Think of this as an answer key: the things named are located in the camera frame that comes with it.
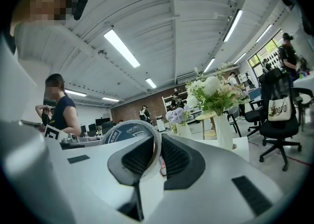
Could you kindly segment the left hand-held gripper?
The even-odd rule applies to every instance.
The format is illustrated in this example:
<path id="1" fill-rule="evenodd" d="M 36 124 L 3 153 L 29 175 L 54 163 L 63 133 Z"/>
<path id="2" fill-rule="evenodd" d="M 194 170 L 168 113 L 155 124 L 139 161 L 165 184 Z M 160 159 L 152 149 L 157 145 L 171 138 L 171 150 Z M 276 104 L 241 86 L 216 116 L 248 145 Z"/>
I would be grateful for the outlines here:
<path id="1" fill-rule="evenodd" d="M 79 142 L 73 134 L 67 134 L 48 124 L 46 125 L 44 131 L 44 137 L 47 139 L 56 140 L 60 144 L 73 144 Z"/>

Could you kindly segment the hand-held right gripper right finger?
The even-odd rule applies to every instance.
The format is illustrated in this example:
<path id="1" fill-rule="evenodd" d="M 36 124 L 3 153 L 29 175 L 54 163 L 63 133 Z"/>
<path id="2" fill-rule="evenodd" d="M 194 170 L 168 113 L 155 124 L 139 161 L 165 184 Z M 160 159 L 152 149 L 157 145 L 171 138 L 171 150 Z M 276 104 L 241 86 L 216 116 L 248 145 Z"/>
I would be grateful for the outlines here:
<path id="1" fill-rule="evenodd" d="M 279 186 L 232 151 L 162 135 L 167 179 L 149 224 L 262 224 L 274 216 Z"/>

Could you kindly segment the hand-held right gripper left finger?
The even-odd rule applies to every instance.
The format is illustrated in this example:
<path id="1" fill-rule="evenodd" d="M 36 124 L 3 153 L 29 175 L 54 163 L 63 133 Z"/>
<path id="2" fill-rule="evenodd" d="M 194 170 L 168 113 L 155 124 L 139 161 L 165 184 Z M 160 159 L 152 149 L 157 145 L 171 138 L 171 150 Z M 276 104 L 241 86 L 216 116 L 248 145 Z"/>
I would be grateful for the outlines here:
<path id="1" fill-rule="evenodd" d="M 109 171 L 109 158 L 117 151 L 141 143 L 144 136 L 116 143 L 62 150 L 58 141 L 46 139 L 54 175 L 66 206 L 53 206 L 56 224 L 136 224 L 138 221 L 120 212 L 132 200 L 134 187 L 123 185 Z M 139 181 L 143 224 L 164 223 L 162 199 L 164 194 L 159 173 L 161 138 L 154 138 L 156 152 L 150 166 Z"/>

